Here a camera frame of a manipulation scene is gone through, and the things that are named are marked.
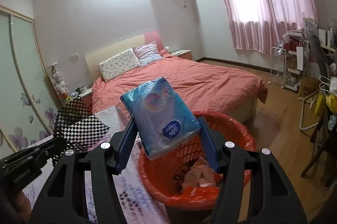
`frosted glass door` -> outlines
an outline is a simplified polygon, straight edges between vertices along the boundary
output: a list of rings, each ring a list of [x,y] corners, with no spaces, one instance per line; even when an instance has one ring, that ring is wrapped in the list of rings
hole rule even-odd
[[[16,150],[26,148],[46,134],[18,76],[10,37],[9,15],[0,13],[0,128]],[[0,141],[0,158],[13,152],[4,137]]]
[[[57,107],[37,52],[33,24],[13,16],[12,31],[13,49],[24,85],[39,116],[52,133]]]

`nightstand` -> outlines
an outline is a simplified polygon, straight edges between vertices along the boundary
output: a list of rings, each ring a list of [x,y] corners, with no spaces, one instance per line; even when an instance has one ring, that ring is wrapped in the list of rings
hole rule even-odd
[[[89,88],[85,93],[79,94],[78,98],[81,98],[86,106],[92,110],[92,89]]]
[[[182,59],[193,61],[192,50],[181,49],[181,50],[172,52],[171,55],[177,56]]]

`metal screw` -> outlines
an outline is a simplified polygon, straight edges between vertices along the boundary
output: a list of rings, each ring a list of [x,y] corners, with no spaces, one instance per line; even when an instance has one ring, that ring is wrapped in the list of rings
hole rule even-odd
[[[225,143],[225,146],[226,146],[227,148],[233,148],[233,147],[235,146],[235,144],[234,144],[233,142],[231,142],[231,141],[227,141],[227,142]]]
[[[74,150],[73,149],[69,149],[67,151],[65,151],[65,155],[66,156],[72,156],[74,154]]]
[[[111,146],[110,143],[102,143],[102,144],[101,144],[101,148],[102,148],[102,149],[108,149],[110,146]]]
[[[261,152],[265,155],[270,155],[270,150],[268,148],[262,148]]]

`wall outlet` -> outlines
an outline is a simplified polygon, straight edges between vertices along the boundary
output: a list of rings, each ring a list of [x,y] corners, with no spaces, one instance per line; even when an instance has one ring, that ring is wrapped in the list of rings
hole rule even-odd
[[[79,54],[78,54],[78,53],[76,53],[76,54],[70,56],[70,60],[71,60],[71,61],[74,61],[74,60],[76,60],[76,59],[78,59],[78,58],[79,58]]]

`blue tissue package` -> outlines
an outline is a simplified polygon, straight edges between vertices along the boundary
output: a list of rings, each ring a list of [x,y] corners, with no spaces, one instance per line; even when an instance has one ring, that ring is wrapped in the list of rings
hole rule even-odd
[[[200,132],[200,124],[165,78],[148,81],[121,96],[135,119],[143,147],[154,160]]]

